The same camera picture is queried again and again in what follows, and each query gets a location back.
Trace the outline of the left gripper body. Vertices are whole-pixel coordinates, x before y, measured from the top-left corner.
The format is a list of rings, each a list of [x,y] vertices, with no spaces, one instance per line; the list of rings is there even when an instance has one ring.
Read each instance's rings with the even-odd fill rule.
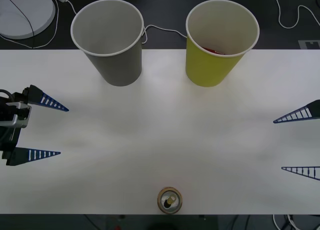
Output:
[[[22,93],[10,93],[1,89],[0,97],[0,150],[12,151],[19,139],[20,131],[28,124],[28,99]]]

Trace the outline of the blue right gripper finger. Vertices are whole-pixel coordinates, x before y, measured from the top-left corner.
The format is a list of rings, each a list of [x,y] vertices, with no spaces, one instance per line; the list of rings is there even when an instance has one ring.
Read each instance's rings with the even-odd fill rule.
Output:
[[[320,118],[320,100],[317,99],[307,105],[289,112],[273,121],[274,124],[316,120]]]
[[[293,173],[299,176],[307,177],[309,179],[320,180],[319,166],[282,166],[282,170]]]

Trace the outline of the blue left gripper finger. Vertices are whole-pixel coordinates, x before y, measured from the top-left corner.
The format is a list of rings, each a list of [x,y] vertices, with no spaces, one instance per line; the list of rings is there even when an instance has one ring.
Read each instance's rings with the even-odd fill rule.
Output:
[[[15,147],[13,150],[3,151],[2,159],[6,160],[7,166],[18,166],[37,160],[54,157],[60,154],[61,152],[59,151]]]
[[[50,97],[46,93],[44,93],[41,89],[36,87],[35,85],[30,85],[26,87],[22,94],[27,97],[27,101],[30,104],[42,106],[50,109],[56,109],[63,112],[68,112],[69,109],[65,107],[63,104]]]

